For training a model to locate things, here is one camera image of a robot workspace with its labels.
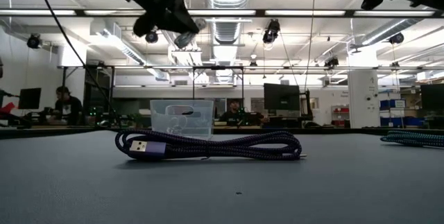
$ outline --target red object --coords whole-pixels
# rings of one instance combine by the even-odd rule
[[[1,108],[0,112],[8,113],[9,114],[9,113],[11,113],[11,110],[14,109],[14,108],[15,108],[14,103],[9,103],[5,107]]]

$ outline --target braided cable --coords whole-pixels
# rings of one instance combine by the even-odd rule
[[[387,136],[381,138],[381,141],[404,144],[408,146],[444,147],[444,136],[397,130],[389,131]]]
[[[117,148],[130,155],[133,141],[155,141],[166,143],[161,159],[190,157],[247,157],[258,160],[299,160],[302,152],[300,142],[289,132],[278,131],[253,135],[227,141],[205,141],[151,130],[128,129],[116,135]],[[280,148],[257,147],[260,144],[284,144]],[[152,157],[134,157],[136,159]]]

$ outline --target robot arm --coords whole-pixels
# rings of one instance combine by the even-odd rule
[[[175,43],[179,48],[185,47],[203,28],[196,24],[185,7],[184,0],[126,0],[139,4],[147,13],[142,15],[134,25],[134,34],[138,37],[149,34],[155,29],[173,31],[182,34]]]

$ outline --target usb connector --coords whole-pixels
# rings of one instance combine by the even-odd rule
[[[163,158],[166,147],[166,143],[163,142],[134,140],[131,144],[129,154],[136,157]]]
[[[130,147],[130,151],[145,152],[147,144],[147,141],[133,141]]]

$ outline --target teal braided cable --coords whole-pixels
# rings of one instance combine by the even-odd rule
[[[427,135],[421,133],[392,130],[381,141],[404,144],[408,146],[432,146],[444,148],[444,135]]]

